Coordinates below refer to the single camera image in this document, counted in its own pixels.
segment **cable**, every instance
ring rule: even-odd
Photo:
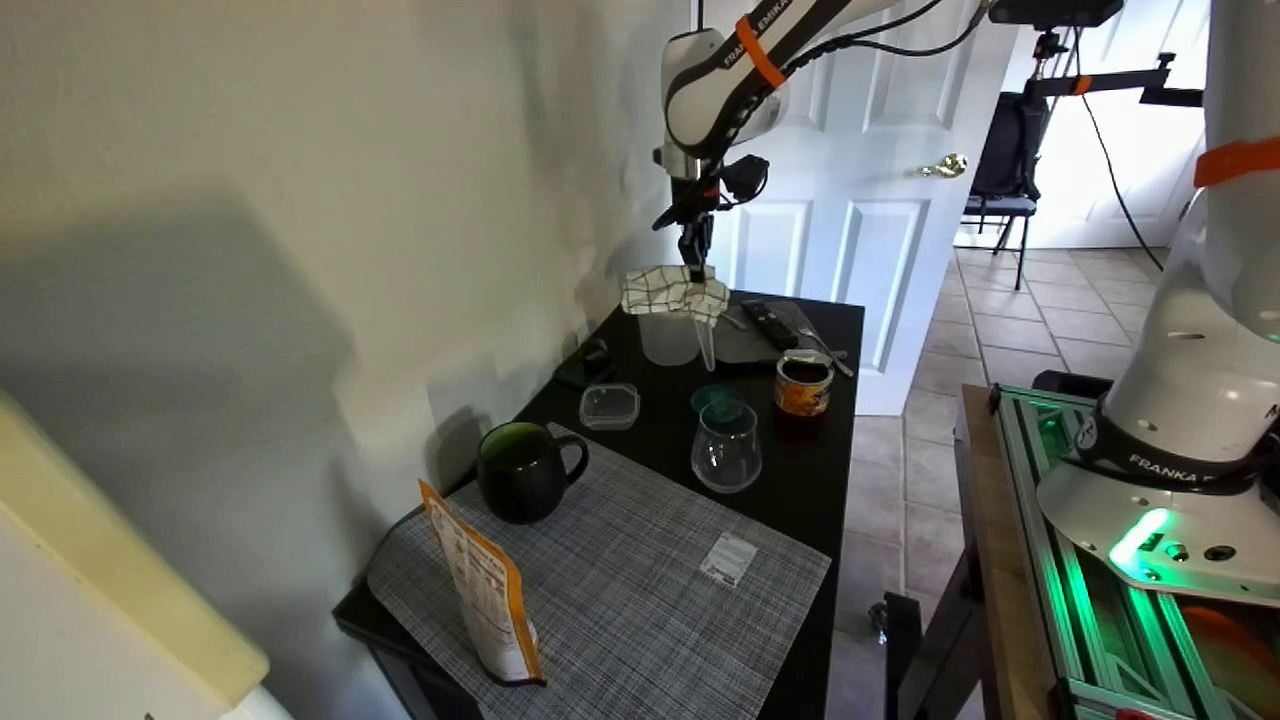
[[[1086,111],[1095,149],[1104,153],[1109,178],[1111,178],[1111,195],[1116,195],[1116,202],[1120,202],[1120,211],[1124,211],[1127,231],[1131,231],[1131,240],[1143,248],[1143,255],[1155,262],[1155,272],[1164,272],[1161,255],[1152,250],[1148,235],[1136,227],[1136,219],[1131,219],[1131,211],[1127,211],[1127,200],[1124,200],[1124,193],[1120,193],[1120,174],[1116,174],[1116,160],[1111,160],[1109,137],[1104,137],[1104,129],[1099,129],[1086,97],[1081,97],[1081,103],[1083,103],[1083,111]]]
[[[985,5],[976,5],[976,13],[968,14],[962,33],[952,34],[947,42],[934,42],[934,48],[894,48],[894,42],[875,42],[875,40],[867,40],[867,34],[875,34],[875,33],[884,33],[884,29],[898,29],[898,24],[933,13],[934,5],[938,5],[938,0],[927,0],[927,5],[920,5],[914,13],[908,13],[908,14],[891,19],[891,24],[881,24],[881,29],[867,29],[867,33],[853,33],[853,34],[831,34],[831,40],[824,40],[824,42],[812,42],[812,48],[799,53],[784,73],[794,73],[794,69],[804,69],[804,63],[812,63],[812,59],[818,59],[818,55],[829,55],[829,53],[845,53],[845,48],[873,48],[873,53],[888,53],[888,55],[938,55],[938,53],[961,48],[961,42],[985,24]]]

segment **green light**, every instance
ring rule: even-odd
[[[1120,545],[1109,553],[1116,568],[1136,572],[1136,549],[1148,545],[1148,536],[1155,536],[1164,524],[1171,518],[1166,507],[1148,507],[1124,536]]]

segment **black chair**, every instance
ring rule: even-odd
[[[1026,235],[1039,202],[1036,160],[1039,160],[1045,129],[1048,129],[1045,97],[1000,92],[987,144],[962,202],[962,215],[976,215],[978,227],[987,223],[987,215],[1003,215],[991,255],[1003,250],[1011,223],[1022,219],[1022,240],[1016,248],[1016,278],[1011,278],[1016,290],[1022,287]]]

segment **tiled floor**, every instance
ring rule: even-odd
[[[884,652],[867,608],[908,591],[933,616],[961,557],[952,428],[961,383],[1030,383],[1045,366],[1120,377],[1161,272],[1141,250],[954,248],[898,419],[856,419],[841,561],[831,720],[884,717]]]

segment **white robot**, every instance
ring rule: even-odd
[[[701,278],[710,211],[752,200],[767,164],[728,144],[835,14],[894,0],[762,0],[728,40],[686,33],[662,55],[660,164],[680,255]],[[1099,24],[1120,0],[987,0],[991,19]],[[1280,5],[1210,6],[1198,200],[1187,211],[1127,373],[1071,414],[1077,455],[1039,513],[1127,585],[1280,605],[1280,504],[1253,455],[1280,414]]]

